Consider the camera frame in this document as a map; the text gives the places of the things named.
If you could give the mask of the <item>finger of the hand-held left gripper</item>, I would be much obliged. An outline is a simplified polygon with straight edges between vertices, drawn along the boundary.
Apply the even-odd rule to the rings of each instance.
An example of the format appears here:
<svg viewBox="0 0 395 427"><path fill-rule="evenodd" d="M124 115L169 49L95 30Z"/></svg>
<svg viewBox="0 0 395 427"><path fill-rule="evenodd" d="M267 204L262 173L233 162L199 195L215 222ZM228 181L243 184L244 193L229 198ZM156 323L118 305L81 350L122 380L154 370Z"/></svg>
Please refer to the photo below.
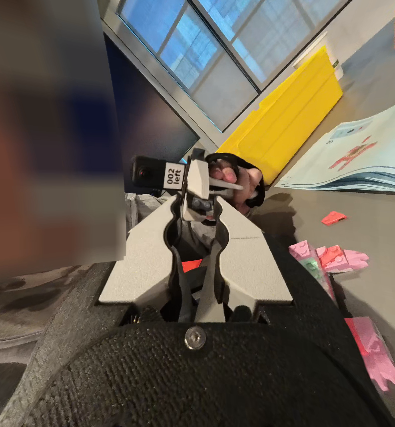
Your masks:
<svg viewBox="0 0 395 427"><path fill-rule="evenodd" d="M209 199L209 165L205 160L192 160L187 176L187 192L203 200Z"/></svg>
<svg viewBox="0 0 395 427"><path fill-rule="evenodd" d="M192 199L194 196L186 196L183 203L183 220L188 222L203 222L212 216L214 209L209 212L195 211L192 209Z"/></svg>

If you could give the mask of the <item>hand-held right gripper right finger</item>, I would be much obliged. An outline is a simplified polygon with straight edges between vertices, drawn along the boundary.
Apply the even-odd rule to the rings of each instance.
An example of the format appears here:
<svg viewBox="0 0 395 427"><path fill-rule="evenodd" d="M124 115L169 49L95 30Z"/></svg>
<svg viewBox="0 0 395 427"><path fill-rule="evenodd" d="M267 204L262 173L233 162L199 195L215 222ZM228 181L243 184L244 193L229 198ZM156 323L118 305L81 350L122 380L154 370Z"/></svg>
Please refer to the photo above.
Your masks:
<svg viewBox="0 0 395 427"><path fill-rule="evenodd" d="M215 198L217 220L214 291L218 303L232 311L246 306L291 304L293 297L262 230L220 196Z"/></svg>

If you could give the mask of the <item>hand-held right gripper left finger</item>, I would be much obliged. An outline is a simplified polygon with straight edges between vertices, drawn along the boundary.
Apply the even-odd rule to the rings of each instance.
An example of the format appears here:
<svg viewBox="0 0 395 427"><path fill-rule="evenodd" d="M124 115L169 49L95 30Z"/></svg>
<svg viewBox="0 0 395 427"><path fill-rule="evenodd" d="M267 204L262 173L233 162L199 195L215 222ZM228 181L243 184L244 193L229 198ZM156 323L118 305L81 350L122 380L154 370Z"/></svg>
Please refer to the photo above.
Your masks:
<svg viewBox="0 0 395 427"><path fill-rule="evenodd" d="M139 220L141 195L126 195L128 233L126 253L116 261L99 295L101 304L130 304L161 310L167 303L184 312L180 258L174 248L178 236L180 197L173 195Z"/></svg>

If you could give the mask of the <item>pink toy brick model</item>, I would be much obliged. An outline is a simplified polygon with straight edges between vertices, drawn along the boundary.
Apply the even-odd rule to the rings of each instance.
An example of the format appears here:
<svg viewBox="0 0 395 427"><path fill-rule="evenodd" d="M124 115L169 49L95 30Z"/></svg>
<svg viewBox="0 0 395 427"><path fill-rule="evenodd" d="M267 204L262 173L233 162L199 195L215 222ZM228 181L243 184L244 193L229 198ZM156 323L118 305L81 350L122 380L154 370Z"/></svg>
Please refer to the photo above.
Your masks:
<svg viewBox="0 0 395 427"><path fill-rule="evenodd" d="M289 253L319 282L334 303L333 285L329 274L354 272L367 267L369 257L365 253L343 250L340 246L313 248L305 241L289 246ZM395 386L395 363L384 339L370 317L345 318L364 361L365 368L381 392Z"/></svg>

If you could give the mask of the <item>yellow plastic bin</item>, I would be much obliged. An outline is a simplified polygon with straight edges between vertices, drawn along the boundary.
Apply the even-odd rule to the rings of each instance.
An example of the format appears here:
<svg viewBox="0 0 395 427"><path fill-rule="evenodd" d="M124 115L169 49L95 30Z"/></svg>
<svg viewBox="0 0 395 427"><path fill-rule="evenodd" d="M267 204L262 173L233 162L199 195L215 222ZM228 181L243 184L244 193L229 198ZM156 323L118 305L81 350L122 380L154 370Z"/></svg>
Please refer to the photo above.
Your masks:
<svg viewBox="0 0 395 427"><path fill-rule="evenodd" d="M251 111L217 153L235 154L258 167L270 185L342 95L322 46Z"/></svg>

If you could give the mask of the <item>person's left hand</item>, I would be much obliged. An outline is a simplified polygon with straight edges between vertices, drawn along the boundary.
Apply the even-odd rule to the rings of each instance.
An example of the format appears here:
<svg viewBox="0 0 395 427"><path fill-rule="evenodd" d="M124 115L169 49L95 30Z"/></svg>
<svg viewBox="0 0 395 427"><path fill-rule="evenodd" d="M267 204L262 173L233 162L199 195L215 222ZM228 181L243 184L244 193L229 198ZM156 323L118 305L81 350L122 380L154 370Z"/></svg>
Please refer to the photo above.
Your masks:
<svg viewBox="0 0 395 427"><path fill-rule="evenodd" d="M242 186L241 190L235 189L233 191L233 196L228 202L242 215L248 216L251 208L246 205L246 200L250 199L254 194L263 175L257 168L246 169L238 167L238 171L238 174L236 174L232 165L222 159L209 164L211 178Z"/></svg>

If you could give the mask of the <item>dark monitor screen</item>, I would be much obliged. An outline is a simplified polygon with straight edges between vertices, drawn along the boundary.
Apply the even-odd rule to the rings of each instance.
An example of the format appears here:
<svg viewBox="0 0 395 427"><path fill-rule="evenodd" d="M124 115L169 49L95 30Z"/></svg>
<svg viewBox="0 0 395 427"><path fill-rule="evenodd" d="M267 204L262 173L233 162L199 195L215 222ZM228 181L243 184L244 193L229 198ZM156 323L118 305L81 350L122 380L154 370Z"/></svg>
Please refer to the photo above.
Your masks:
<svg viewBox="0 0 395 427"><path fill-rule="evenodd" d="M104 41L124 169L130 168L136 155L179 161L199 136L106 34Z"/></svg>

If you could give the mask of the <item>red wedge toy plate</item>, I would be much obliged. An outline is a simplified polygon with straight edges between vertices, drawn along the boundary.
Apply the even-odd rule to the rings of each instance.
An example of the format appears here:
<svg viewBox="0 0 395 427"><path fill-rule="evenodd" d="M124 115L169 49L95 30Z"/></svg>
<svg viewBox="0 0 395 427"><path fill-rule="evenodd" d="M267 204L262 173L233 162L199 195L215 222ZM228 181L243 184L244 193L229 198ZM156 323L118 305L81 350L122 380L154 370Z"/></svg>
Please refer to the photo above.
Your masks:
<svg viewBox="0 0 395 427"><path fill-rule="evenodd" d="M348 219L347 215L337 211L331 211L327 216L321 219L321 223L326 226L331 226L346 219Z"/></svg>

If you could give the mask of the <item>window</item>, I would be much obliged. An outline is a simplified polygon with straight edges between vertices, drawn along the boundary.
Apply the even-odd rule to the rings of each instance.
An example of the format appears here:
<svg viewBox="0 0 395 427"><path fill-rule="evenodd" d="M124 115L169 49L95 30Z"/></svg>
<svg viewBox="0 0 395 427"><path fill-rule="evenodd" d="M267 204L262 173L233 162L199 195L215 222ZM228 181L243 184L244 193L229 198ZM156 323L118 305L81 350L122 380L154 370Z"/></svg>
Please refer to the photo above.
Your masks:
<svg viewBox="0 0 395 427"><path fill-rule="evenodd" d="M97 1L104 34L220 147L350 1Z"/></svg>

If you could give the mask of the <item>person's grey hoodie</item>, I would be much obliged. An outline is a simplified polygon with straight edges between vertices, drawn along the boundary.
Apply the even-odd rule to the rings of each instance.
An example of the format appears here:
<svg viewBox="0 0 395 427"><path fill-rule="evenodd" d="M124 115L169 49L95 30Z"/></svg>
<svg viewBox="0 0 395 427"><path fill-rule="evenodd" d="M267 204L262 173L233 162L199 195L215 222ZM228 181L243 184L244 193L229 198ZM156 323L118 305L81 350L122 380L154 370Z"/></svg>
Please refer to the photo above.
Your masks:
<svg viewBox="0 0 395 427"><path fill-rule="evenodd" d="M161 197L125 193L126 230L165 203ZM215 222L183 222L178 252L181 260L205 258L215 237ZM46 324L77 281L95 264L12 277L0 281L0 364L26 365Z"/></svg>

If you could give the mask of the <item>open light blue instruction booklet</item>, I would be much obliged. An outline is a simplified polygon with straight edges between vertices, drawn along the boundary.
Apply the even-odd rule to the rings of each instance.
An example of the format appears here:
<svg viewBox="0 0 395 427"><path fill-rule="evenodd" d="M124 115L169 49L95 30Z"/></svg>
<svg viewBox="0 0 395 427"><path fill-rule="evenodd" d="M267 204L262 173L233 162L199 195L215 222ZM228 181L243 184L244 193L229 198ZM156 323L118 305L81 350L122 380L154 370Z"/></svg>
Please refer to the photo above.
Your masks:
<svg viewBox="0 0 395 427"><path fill-rule="evenodd" d="M395 105L323 135L275 185L395 193Z"/></svg>

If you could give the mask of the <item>white paper cup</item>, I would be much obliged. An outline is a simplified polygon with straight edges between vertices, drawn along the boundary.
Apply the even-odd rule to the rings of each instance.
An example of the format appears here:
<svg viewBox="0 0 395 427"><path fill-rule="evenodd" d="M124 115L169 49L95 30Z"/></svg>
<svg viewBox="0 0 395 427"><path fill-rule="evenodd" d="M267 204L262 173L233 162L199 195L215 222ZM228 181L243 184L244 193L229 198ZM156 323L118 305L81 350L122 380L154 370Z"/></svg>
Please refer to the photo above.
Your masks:
<svg viewBox="0 0 395 427"><path fill-rule="evenodd" d="M343 76L344 72L342 66L339 62L338 55L334 52L332 44L329 41L328 31L320 34L317 39L315 39L306 50L294 61L292 67L297 70L302 66L308 59L310 59L314 54L316 54L322 47L325 47L329 61L334 69L334 74L339 81Z"/></svg>

